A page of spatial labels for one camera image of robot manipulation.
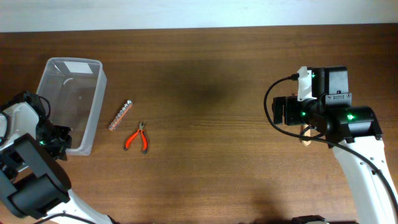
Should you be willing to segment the clear plastic container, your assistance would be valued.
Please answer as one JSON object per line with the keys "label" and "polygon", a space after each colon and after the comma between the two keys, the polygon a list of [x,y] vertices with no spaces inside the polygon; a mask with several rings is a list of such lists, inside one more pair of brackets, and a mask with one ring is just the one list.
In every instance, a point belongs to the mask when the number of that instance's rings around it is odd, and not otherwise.
{"label": "clear plastic container", "polygon": [[50,102],[52,124],[71,129],[68,155],[91,154],[106,84],[99,60],[53,57],[47,61],[36,94]]}

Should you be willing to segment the orange socket bit rail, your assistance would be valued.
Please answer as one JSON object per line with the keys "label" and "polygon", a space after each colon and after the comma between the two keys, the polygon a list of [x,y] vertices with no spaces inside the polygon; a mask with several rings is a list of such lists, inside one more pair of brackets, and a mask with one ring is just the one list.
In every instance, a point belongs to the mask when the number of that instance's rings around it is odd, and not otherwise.
{"label": "orange socket bit rail", "polygon": [[132,101],[127,100],[123,105],[123,107],[119,110],[118,114],[115,116],[111,124],[108,126],[108,129],[110,131],[114,131],[131,108],[132,108]]}

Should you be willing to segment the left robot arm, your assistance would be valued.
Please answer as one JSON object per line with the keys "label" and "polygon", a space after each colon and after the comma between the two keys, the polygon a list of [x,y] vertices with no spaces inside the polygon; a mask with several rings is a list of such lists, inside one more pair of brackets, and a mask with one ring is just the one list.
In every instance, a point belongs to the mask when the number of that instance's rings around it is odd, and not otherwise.
{"label": "left robot arm", "polygon": [[1,202],[37,223],[114,223],[72,190],[57,162],[66,160],[70,128],[51,123],[50,103],[23,91],[1,106]]}

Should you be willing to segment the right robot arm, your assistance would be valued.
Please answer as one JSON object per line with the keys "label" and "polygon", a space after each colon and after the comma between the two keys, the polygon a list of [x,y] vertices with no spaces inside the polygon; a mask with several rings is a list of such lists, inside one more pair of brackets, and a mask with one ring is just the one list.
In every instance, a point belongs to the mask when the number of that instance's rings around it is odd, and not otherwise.
{"label": "right robot arm", "polygon": [[266,110],[274,129],[301,125],[282,134],[328,145],[348,181],[360,223],[397,223],[397,191],[389,173],[382,130],[368,106],[352,105],[348,69],[301,67],[287,77],[298,83],[295,96],[278,96]]}

